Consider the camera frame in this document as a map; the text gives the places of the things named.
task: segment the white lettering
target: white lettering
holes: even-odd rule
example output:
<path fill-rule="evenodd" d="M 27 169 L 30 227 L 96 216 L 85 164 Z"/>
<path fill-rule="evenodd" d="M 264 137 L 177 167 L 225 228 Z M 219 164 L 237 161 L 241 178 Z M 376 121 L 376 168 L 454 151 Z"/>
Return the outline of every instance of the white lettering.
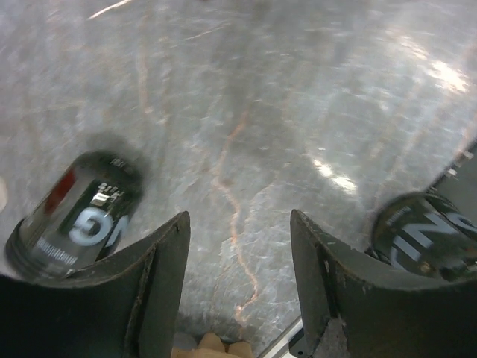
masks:
<path fill-rule="evenodd" d="M 474 233 L 477 233 L 477 227 L 473 226 L 468 218 L 459 213 L 447 213 L 446 217 L 448 220 L 463 229 L 467 229 Z"/>
<path fill-rule="evenodd" d="M 126 232 L 128 225 L 129 225 L 129 217 L 127 215 L 124 215 L 122 218 L 119 219 L 118 224 L 114 228 L 113 233 L 111 234 L 110 238 L 107 240 L 107 243 L 106 243 L 107 248 L 109 248 L 111 245 L 113 245 L 116 242 L 119 235 L 123 235 Z"/>
<path fill-rule="evenodd" d="M 89 235 L 94 224 L 99 224 L 99 231 Z M 93 246 L 101 242 L 113 227 L 113 220 L 103 210 L 87 207 L 76 219 L 73 228 L 69 231 L 69 238 L 80 246 Z"/>
<path fill-rule="evenodd" d="M 428 218 L 433 224 L 407 224 L 405 227 L 402 228 L 404 232 L 406 232 L 416 243 L 421 245 L 423 248 L 430 248 L 433 246 L 433 241 L 430 240 L 423 232 L 428 233 L 447 233 L 447 234 L 456 234 L 458 231 L 445 222 L 442 218 L 440 218 L 435 213 L 427 213 L 425 217 Z M 393 248 L 401 249 L 401 252 L 408 255 L 413 261 L 419 261 L 421 257 L 421 253 L 413 247 L 411 244 L 406 242 L 401 236 L 396 235 L 393 239 Z M 391 248 L 391 264 L 393 266 L 402 267 L 397 262 L 397 251 L 393 251 Z"/>
<path fill-rule="evenodd" d="M 43 238 L 40 238 L 38 240 L 37 247 L 47 256 L 52 257 L 53 259 L 58 261 L 63 261 L 66 265 L 72 265 L 78 259 L 77 257 L 67 254 L 60 248 L 55 248 L 52 244 L 46 242 L 46 240 Z"/>
<path fill-rule="evenodd" d="M 405 271 L 405 268 L 402 267 L 400 263 L 397 262 L 397 249 L 395 247 L 391 247 L 391 254 L 390 254 L 391 265 L 396 267 L 397 269 L 401 269 Z"/>

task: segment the black can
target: black can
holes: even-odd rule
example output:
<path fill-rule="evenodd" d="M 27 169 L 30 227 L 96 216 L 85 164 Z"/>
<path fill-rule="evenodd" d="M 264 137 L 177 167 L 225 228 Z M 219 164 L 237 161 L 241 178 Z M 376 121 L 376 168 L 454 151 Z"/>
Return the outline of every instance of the black can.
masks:
<path fill-rule="evenodd" d="M 477 277 L 477 227 L 442 196 L 399 197 L 378 216 L 372 255 L 397 269 L 448 281 Z"/>
<path fill-rule="evenodd" d="M 6 247 L 25 279 L 65 277 L 107 256 L 142 197 L 138 169 L 108 151 L 79 156 Z"/>

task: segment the floor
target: floor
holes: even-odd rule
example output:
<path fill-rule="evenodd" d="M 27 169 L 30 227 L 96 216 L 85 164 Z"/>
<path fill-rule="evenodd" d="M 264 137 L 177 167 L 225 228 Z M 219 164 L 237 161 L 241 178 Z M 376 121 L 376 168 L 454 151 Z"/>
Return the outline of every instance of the floor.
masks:
<path fill-rule="evenodd" d="M 188 333 L 263 351 L 300 314 L 290 211 L 363 250 L 477 135 L 473 0 L 115 1 L 0 0 L 0 240 L 83 151 L 139 151 L 122 247 L 190 212 Z"/>

